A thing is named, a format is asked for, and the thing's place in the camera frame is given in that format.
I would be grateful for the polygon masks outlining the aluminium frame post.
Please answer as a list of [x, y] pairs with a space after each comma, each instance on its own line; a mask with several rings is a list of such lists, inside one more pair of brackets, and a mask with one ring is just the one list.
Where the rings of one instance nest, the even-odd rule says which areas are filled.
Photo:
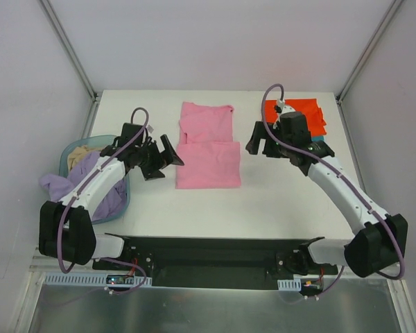
[[98, 94], [96, 90], [94, 89], [88, 75], [86, 74], [85, 68], [83, 67], [82, 62], [77, 56], [77, 53], [73, 47], [73, 44], [71, 43], [67, 35], [67, 32], [64, 29], [55, 11], [55, 8], [53, 7], [53, 4], [49, 0], [38, 0], [37, 2], [40, 4], [44, 14], [46, 15], [48, 22], [53, 28], [53, 31], [55, 35], [57, 36], [60, 42], [60, 45], [64, 49], [64, 52], [66, 53], [70, 63], [72, 64], [73, 69], [77, 73], [83, 87], [85, 88], [86, 93], [88, 94], [88, 96], [91, 98], [92, 101], [95, 101], [98, 97]]
[[360, 76], [360, 74], [364, 70], [366, 64], [370, 60], [372, 54], [376, 50], [377, 46], [381, 42], [383, 36], [385, 35], [391, 23], [393, 22], [393, 20], [395, 19], [399, 11], [401, 10], [401, 7], [404, 5], [404, 3], [405, 3], [404, 0], [391, 1], [386, 12], [383, 14], [381, 21], [376, 26], [373, 34], [368, 40], [368, 43], [366, 44], [360, 56], [358, 57], [358, 60], [356, 61], [356, 64], [351, 70], [349, 76], [347, 77], [342, 89], [336, 95], [336, 103], [338, 105], [341, 105], [343, 103], [345, 97], [348, 95], [353, 84], [356, 82], [356, 79]]

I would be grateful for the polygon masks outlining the lavender t shirt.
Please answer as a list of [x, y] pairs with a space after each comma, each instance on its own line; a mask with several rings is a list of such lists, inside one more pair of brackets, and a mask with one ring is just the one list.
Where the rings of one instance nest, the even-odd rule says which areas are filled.
[[[66, 178], [49, 173], [39, 179], [39, 184], [48, 192], [51, 201], [58, 202], [85, 178], [93, 169], [99, 157], [99, 151], [89, 152], [70, 170]], [[126, 181], [120, 180], [108, 191], [107, 195], [96, 208], [92, 217], [92, 223], [99, 224], [102, 221], [116, 218], [127, 207], [127, 204]]]

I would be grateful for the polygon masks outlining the left aluminium frame post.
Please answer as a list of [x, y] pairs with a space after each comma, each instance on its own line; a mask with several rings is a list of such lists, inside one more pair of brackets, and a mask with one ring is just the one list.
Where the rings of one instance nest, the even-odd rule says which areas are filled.
[[38, 0], [37, 2], [40, 4], [44, 14], [46, 15], [48, 22], [53, 28], [53, 31], [55, 35], [57, 36], [60, 42], [60, 45], [64, 49], [64, 52], [66, 53], [70, 63], [72, 64], [73, 69], [77, 73], [83, 87], [85, 88], [86, 93], [88, 94], [88, 96], [91, 98], [92, 101], [95, 101], [98, 97], [98, 94], [96, 90], [94, 89], [88, 75], [86, 74], [85, 68], [83, 67], [82, 62], [77, 56], [77, 53], [73, 47], [73, 44], [71, 43], [67, 35], [67, 32], [64, 29], [55, 11], [55, 8], [53, 7], [53, 4], [49, 0]]

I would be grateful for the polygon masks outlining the pink t shirt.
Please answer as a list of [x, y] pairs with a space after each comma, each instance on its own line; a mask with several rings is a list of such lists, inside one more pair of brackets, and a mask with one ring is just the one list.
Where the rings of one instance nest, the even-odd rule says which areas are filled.
[[230, 105], [182, 104], [176, 189], [232, 189], [241, 186], [241, 145], [233, 139]]

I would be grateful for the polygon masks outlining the folded teal t shirt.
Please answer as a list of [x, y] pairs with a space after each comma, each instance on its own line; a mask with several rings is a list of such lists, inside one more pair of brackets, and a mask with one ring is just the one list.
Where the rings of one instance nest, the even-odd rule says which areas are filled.
[[315, 136], [311, 138], [313, 142], [318, 142], [318, 141], [324, 141], [324, 136], [320, 135], [320, 136]]

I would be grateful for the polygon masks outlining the folded orange t shirt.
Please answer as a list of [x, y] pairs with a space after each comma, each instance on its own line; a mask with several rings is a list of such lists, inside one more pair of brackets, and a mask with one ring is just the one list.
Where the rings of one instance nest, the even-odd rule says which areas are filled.
[[[292, 109], [301, 112], [306, 117], [308, 129], [312, 137], [320, 137], [327, 134], [325, 130], [326, 121], [324, 120], [322, 108], [319, 107], [317, 99], [286, 99], [287, 111]], [[265, 102], [266, 120], [274, 123], [278, 114], [275, 111], [276, 100], [267, 100]]]

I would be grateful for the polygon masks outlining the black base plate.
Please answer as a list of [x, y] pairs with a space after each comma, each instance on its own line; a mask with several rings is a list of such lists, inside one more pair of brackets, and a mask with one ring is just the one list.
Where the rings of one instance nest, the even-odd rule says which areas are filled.
[[93, 269], [126, 272], [124, 264], [145, 270], [155, 287], [275, 290], [295, 275], [335, 276], [330, 264], [308, 264], [297, 254], [303, 239], [210, 239], [125, 237], [115, 262]]

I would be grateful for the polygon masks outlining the teal plastic basket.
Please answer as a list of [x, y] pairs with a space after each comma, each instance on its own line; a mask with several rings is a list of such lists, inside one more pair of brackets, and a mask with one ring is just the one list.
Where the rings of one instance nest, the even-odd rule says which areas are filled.
[[[70, 154], [70, 152], [72, 152], [72, 150], [75, 147], [88, 145], [88, 146], [94, 147], [94, 148], [98, 148], [98, 147], [105, 148], [106, 146], [111, 145], [115, 139], [116, 139], [115, 135], [99, 135], [99, 136], [95, 136], [95, 137], [88, 137], [88, 138], [85, 138], [85, 139], [80, 139], [78, 141], [75, 141], [75, 142], [71, 143], [70, 145], [68, 145], [68, 147], [66, 147], [63, 150], [62, 155], [60, 157], [59, 176], [62, 176], [62, 177], [66, 178], [69, 175], [70, 171], [68, 171], [68, 167], [67, 167], [67, 156], [68, 156], [68, 154]], [[125, 213], [125, 211], [127, 210], [128, 205], [130, 203], [130, 180], [129, 180], [129, 176], [125, 176], [123, 178], [123, 180], [126, 181], [126, 191], [127, 191], [127, 199], [128, 199], [127, 207], [122, 211], [122, 213], [118, 214], [116, 216], [116, 218], [108, 219], [107, 221], [102, 221], [101, 223], [106, 223], [106, 222], [118, 219], [118, 218], [122, 217], [123, 214]]]

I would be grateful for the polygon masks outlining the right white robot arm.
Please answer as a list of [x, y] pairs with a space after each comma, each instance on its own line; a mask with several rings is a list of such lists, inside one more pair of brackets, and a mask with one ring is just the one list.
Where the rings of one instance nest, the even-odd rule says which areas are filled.
[[300, 245], [295, 256], [301, 275], [315, 273], [323, 264], [346, 266], [361, 278], [398, 264], [399, 280], [405, 273], [408, 223], [377, 205], [346, 175], [334, 151], [314, 141], [301, 112], [279, 112], [274, 123], [256, 121], [245, 147], [251, 155], [286, 158], [328, 195], [345, 217], [353, 239], [316, 237]]

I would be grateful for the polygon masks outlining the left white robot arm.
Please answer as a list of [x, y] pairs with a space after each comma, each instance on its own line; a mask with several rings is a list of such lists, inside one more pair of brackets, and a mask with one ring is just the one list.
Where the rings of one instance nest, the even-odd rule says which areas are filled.
[[147, 133], [146, 127], [125, 123], [121, 135], [100, 153], [91, 171], [68, 194], [45, 202], [40, 209], [38, 248], [60, 264], [85, 265], [91, 260], [108, 258], [116, 269], [127, 269], [132, 252], [120, 236], [96, 234], [92, 217], [114, 186], [131, 169], [140, 168], [145, 180], [164, 178], [162, 169], [182, 166], [168, 137], [160, 137], [164, 149]]

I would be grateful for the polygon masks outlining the right aluminium frame post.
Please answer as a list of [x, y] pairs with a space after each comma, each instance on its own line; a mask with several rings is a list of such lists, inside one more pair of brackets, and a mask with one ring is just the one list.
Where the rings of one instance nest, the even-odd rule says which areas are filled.
[[360, 76], [360, 74], [364, 70], [366, 64], [370, 60], [372, 54], [376, 50], [377, 46], [381, 42], [383, 36], [385, 35], [391, 23], [393, 22], [393, 20], [395, 19], [399, 11], [401, 10], [401, 7], [404, 5], [404, 3], [405, 3], [404, 0], [391, 1], [386, 12], [383, 14], [381, 21], [376, 26], [373, 34], [368, 40], [368, 43], [366, 44], [360, 56], [358, 57], [358, 60], [356, 61], [356, 64], [351, 70], [349, 76], [347, 77], [342, 89], [336, 95], [336, 103], [338, 105], [341, 105], [343, 103], [345, 97], [348, 95], [353, 84], [356, 82], [356, 79]]

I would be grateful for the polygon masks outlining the beige t shirt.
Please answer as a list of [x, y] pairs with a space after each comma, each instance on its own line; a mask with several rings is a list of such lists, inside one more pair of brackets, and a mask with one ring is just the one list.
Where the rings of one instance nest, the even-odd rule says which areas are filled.
[[75, 147], [67, 156], [68, 171], [71, 171], [81, 160], [83, 160], [88, 154], [94, 151], [102, 151], [103, 147], [90, 147], [88, 145]]

